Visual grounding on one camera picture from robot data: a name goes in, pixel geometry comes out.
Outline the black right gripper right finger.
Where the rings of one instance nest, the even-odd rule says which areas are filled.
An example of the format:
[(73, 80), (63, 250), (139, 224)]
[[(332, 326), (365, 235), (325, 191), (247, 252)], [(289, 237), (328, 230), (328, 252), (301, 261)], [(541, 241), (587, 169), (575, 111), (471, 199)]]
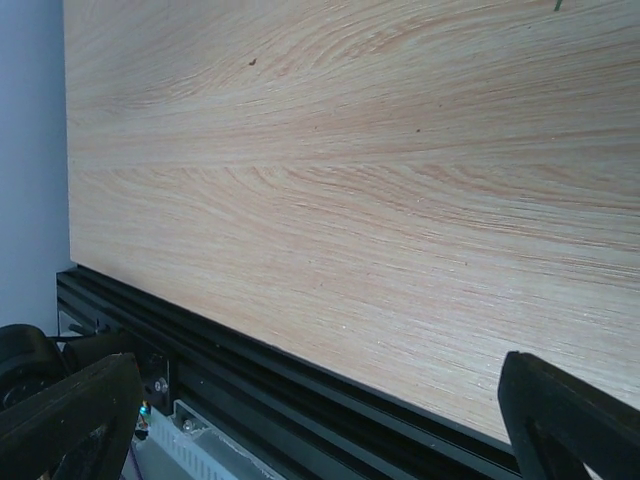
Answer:
[(504, 360), (498, 400), (525, 479), (639, 477), (639, 411), (541, 358)]

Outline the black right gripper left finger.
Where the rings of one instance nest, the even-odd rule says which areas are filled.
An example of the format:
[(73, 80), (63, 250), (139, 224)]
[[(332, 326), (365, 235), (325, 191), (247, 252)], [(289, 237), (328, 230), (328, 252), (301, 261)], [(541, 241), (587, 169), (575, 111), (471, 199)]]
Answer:
[(134, 355), (114, 354), (1, 413), (1, 477), (118, 479), (142, 404)]

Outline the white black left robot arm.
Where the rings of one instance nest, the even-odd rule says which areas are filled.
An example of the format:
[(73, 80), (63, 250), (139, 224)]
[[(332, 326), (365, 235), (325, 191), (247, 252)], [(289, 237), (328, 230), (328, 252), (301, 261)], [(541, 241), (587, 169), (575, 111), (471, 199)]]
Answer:
[(6, 411), (112, 354), (132, 353), (124, 333), (47, 336), (39, 328), (14, 324), (1, 328), (1, 410)]

